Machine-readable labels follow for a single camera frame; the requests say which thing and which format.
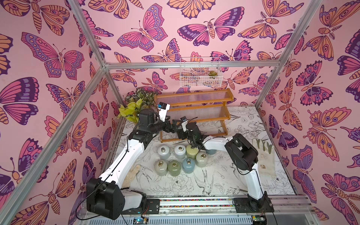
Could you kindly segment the white tea canister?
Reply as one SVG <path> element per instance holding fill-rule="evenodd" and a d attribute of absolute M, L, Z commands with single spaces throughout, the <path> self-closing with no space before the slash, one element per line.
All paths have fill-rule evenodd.
<path fill-rule="evenodd" d="M 159 146 L 157 153 L 163 160 L 167 160 L 170 157 L 170 147 L 168 145 Z"/>
<path fill-rule="evenodd" d="M 186 147 L 183 144 L 177 144 L 174 147 L 174 154 L 177 159 L 184 159 L 186 157 Z"/>

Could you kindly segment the pale yellow-green tea canister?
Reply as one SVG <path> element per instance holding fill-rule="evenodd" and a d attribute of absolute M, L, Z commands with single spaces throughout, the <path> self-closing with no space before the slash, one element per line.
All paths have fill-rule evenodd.
<path fill-rule="evenodd" d="M 199 152 L 199 149 L 197 147 L 193 147 L 191 145 L 186 146 L 186 157 L 196 159 L 196 156 Z"/>

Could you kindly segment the blue tea canister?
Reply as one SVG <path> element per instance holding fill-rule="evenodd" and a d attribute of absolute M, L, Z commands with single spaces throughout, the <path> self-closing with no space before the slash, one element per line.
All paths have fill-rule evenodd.
<path fill-rule="evenodd" d="M 214 155 L 216 154 L 217 150 L 206 150 L 206 153 L 209 155 Z"/>
<path fill-rule="evenodd" d="M 195 160 L 188 157 L 182 162 L 183 171 L 188 174 L 193 173 L 195 170 L 195 165 Z"/>

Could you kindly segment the pale green tea canister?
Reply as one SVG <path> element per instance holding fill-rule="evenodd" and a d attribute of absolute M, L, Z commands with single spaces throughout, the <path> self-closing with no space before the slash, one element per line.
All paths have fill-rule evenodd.
<path fill-rule="evenodd" d="M 196 165 L 200 168 L 202 167 L 206 167 L 207 166 L 207 163 L 208 163 L 208 155 L 204 152 L 199 152 L 197 155 L 196 155 Z"/>

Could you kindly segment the wooden three-tier shelf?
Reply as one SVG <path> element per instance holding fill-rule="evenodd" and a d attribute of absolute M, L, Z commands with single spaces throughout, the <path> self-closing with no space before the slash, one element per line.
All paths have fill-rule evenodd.
<path fill-rule="evenodd" d="M 181 87 L 174 94 L 156 96 L 156 103 L 167 103 L 170 110 L 167 115 L 171 120 L 186 117 L 190 122 L 215 122 L 220 128 L 205 131 L 206 135 L 226 136 L 228 131 L 225 121 L 231 119 L 227 103 L 235 100 L 230 89 L 220 91 L 194 91 L 188 86 Z"/>

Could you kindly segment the sage green tea canister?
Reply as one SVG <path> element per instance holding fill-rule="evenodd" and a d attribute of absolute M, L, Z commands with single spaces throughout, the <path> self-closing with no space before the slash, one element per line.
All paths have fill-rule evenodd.
<path fill-rule="evenodd" d="M 177 160 L 172 160 L 167 165 L 167 170 L 168 170 L 169 174 L 173 177 L 180 175 L 181 168 L 182 168 L 181 164 Z"/>

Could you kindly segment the cream tea canister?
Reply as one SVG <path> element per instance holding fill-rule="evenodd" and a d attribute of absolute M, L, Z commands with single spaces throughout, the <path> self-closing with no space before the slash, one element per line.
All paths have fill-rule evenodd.
<path fill-rule="evenodd" d="M 165 176 L 167 174 L 167 162 L 165 160 L 156 161 L 154 169 L 158 176 Z"/>

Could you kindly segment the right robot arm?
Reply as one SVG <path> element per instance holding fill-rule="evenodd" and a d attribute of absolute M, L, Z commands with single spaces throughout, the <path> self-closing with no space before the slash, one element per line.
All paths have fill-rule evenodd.
<path fill-rule="evenodd" d="M 248 205 L 251 211 L 262 211 L 270 205 L 266 191 L 263 190 L 258 171 L 258 151 L 242 135 L 233 137 L 215 137 L 203 135 L 196 122 L 184 122 L 176 128 L 178 137 L 187 139 L 191 147 L 198 150 L 227 152 L 247 184 Z"/>

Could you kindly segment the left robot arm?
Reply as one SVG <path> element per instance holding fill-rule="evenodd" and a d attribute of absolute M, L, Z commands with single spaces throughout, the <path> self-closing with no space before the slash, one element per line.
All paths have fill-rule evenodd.
<path fill-rule="evenodd" d="M 181 120 L 170 120 L 166 110 L 142 110 L 139 122 L 127 136 L 121 154 L 98 178 L 87 182 L 87 211 L 113 220 L 126 211 L 143 211 L 146 195 L 123 189 L 125 178 L 137 158 L 160 131 L 176 133 L 181 123 Z"/>

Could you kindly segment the striped leaf potted plant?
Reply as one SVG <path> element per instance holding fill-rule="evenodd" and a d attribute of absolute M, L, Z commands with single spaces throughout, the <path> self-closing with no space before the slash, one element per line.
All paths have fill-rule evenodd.
<path fill-rule="evenodd" d="M 137 102 L 139 99 L 141 99 L 144 105 L 148 107 L 154 107 L 156 105 L 156 96 L 157 93 L 154 91 L 147 91 L 145 88 L 139 88 L 136 91 L 129 92 L 125 97 L 125 101 L 126 103 L 130 103 Z"/>

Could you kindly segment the beige work glove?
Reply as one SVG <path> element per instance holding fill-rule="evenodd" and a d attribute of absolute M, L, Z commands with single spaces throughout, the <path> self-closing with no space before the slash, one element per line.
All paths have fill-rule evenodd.
<path fill-rule="evenodd" d="M 141 166 L 139 164 L 132 166 L 130 171 L 126 175 L 121 188 L 129 188 L 131 182 L 135 179 L 135 177 L 139 173 L 140 169 L 141 169 Z"/>

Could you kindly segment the small succulent in basket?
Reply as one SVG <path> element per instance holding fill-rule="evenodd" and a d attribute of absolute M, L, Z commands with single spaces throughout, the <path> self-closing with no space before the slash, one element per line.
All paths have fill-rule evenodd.
<path fill-rule="evenodd" d="M 217 75 L 218 75 L 218 73 L 216 71 L 210 71 L 208 73 L 208 76 L 210 76 L 210 77 L 216 77 Z"/>

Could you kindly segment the beige cloth tool pouch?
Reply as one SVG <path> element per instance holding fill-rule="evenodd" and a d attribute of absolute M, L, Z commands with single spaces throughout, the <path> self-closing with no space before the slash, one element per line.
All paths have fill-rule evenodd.
<path fill-rule="evenodd" d="M 258 151 L 258 168 L 261 175 L 275 177 L 275 151 L 268 141 L 254 138 L 252 144 Z"/>

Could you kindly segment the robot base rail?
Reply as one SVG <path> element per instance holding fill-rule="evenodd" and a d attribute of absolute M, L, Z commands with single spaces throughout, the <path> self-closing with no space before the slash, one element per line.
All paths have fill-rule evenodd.
<path fill-rule="evenodd" d="M 250 212 L 245 196 L 149 198 L 143 213 L 126 212 L 116 220 L 80 211 L 79 225 L 319 225 L 304 196 L 270 196 L 273 212 Z"/>

